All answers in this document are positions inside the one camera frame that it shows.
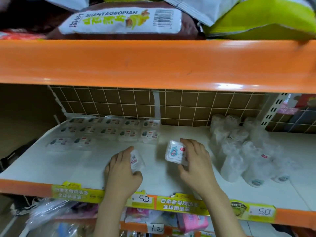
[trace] wire grid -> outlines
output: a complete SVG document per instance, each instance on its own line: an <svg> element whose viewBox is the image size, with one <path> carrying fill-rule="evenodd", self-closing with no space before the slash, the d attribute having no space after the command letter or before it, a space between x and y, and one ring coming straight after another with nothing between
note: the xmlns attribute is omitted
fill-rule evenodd
<svg viewBox="0 0 316 237"><path fill-rule="evenodd" d="M155 117L154 98L149 89L51 87L67 112L138 119ZM213 114L234 114L244 120L258 115L266 96L258 92L163 89L160 90L161 121L166 125L209 126Z"/></svg>
<svg viewBox="0 0 316 237"><path fill-rule="evenodd" d="M316 134L316 108L306 107L293 115L277 113L267 130Z"/></svg>

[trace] orange metal beam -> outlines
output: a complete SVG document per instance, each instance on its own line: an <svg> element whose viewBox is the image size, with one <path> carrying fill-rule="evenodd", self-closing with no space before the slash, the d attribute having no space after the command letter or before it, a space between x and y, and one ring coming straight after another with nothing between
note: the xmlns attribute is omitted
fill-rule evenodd
<svg viewBox="0 0 316 237"><path fill-rule="evenodd" d="M2 41L0 82L316 93L316 41Z"/></svg>
<svg viewBox="0 0 316 237"><path fill-rule="evenodd" d="M52 197L52 185L0 179L0 193ZM274 223L316 229L316 212L277 209Z"/></svg>

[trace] pink tissue package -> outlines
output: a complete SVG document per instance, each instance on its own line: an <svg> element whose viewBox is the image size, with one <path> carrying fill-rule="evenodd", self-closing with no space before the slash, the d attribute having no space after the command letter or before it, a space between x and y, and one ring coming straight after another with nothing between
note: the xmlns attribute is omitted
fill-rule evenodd
<svg viewBox="0 0 316 237"><path fill-rule="evenodd" d="M189 215L177 213L179 229L183 233L205 229L209 226L209 222L205 216Z"/></svg>

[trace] hand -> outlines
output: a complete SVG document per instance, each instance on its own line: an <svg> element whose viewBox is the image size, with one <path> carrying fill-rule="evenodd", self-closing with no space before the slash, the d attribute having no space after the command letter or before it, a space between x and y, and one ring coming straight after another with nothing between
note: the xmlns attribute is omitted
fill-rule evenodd
<svg viewBox="0 0 316 237"><path fill-rule="evenodd" d="M143 176L139 171L132 174L131 151L134 146L112 156L110 163L105 168L106 187L105 198L122 201L135 193L143 181Z"/></svg>
<svg viewBox="0 0 316 237"><path fill-rule="evenodd" d="M210 154L206 151L203 144L191 140L180 139L186 146L188 159L188 171L179 165L180 178L202 199L206 198L210 191L220 190L216 181Z"/></svg>

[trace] person's left hand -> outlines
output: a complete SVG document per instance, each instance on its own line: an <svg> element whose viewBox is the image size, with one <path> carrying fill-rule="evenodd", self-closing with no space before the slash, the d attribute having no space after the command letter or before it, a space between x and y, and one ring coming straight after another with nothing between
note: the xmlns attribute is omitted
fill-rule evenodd
<svg viewBox="0 0 316 237"><path fill-rule="evenodd" d="M105 168L105 198L126 202L143 181L140 171L132 174L131 151L134 146L114 155Z"/></svg>

